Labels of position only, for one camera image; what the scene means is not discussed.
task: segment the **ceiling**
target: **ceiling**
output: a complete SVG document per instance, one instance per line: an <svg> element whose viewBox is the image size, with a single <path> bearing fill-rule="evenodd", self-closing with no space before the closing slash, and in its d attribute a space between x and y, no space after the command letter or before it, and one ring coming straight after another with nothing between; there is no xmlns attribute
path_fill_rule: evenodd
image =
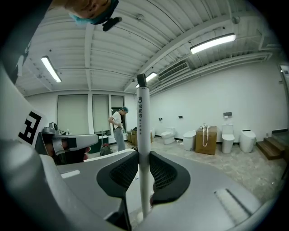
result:
<svg viewBox="0 0 289 231"><path fill-rule="evenodd" d="M148 82L159 92L213 68L266 61L280 46L252 7L242 0L119 0L109 32L102 25L76 25L64 9L47 12L29 48L16 86L24 96L61 90L135 93L137 74L186 68ZM234 32L234 42L192 55L190 47ZM41 62L49 56L61 83Z"/></svg>

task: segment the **toilet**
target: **toilet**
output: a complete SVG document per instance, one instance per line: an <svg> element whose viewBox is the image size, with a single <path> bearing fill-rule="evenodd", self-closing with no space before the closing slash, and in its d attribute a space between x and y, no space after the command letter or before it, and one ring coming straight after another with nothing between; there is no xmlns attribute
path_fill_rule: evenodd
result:
<svg viewBox="0 0 289 231"><path fill-rule="evenodd" d="M240 149L244 153L250 153L253 150L255 140L256 135L253 131L250 129L242 130L240 135Z"/></svg>
<svg viewBox="0 0 289 231"><path fill-rule="evenodd" d="M196 148L196 131L189 131L183 135L184 149L193 151Z"/></svg>
<svg viewBox="0 0 289 231"><path fill-rule="evenodd" d="M235 140L233 125L222 125L222 152L229 154Z"/></svg>
<svg viewBox="0 0 289 231"><path fill-rule="evenodd" d="M173 143L175 141L175 134L176 134L175 128L173 127L166 128L166 131L161 134L163 143L164 144Z"/></svg>
<svg viewBox="0 0 289 231"><path fill-rule="evenodd" d="M152 127L152 129L151 129L151 131L150 131L151 133L152 133L152 137L154 138L155 137L155 128L154 127Z"/></svg>

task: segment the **white shirt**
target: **white shirt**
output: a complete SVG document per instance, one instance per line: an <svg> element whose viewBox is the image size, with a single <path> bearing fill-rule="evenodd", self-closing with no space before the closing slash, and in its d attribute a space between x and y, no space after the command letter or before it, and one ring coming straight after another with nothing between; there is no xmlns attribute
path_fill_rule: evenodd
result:
<svg viewBox="0 0 289 231"><path fill-rule="evenodd" d="M121 114L119 114L118 111L116 111L113 115L112 115L113 119L115 120L116 123L121 124Z"/></svg>

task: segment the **white pole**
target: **white pole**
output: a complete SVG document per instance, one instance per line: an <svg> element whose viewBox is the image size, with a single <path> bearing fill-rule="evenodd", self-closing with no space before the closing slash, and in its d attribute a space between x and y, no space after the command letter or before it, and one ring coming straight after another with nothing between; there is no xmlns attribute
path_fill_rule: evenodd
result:
<svg viewBox="0 0 289 231"><path fill-rule="evenodd" d="M150 153L150 119L149 89L137 89L137 145L140 169L140 196L144 218L149 213L149 153Z"/></svg>

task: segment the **floor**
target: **floor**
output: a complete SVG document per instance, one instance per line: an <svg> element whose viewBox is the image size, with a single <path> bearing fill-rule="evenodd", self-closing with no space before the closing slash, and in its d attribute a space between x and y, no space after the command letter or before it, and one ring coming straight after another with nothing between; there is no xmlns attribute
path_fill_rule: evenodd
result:
<svg viewBox="0 0 289 231"><path fill-rule="evenodd" d="M126 142L126 146L127 148L133 148L128 142ZM281 176L286 167L284 159L268 161L256 146L254 146L251 153L243 153L238 145L233 145L230 154L222 153L221 148L221 145L217 145L216 154L211 156L186 151L181 145L181 141L164 145L161 138L155 137L151 143L151 150L156 153L176 155L215 166L252 192L261 203L271 199L282 189ZM111 145L111 149L116 152L116 144ZM89 154L89 158L98 156L99 152Z"/></svg>

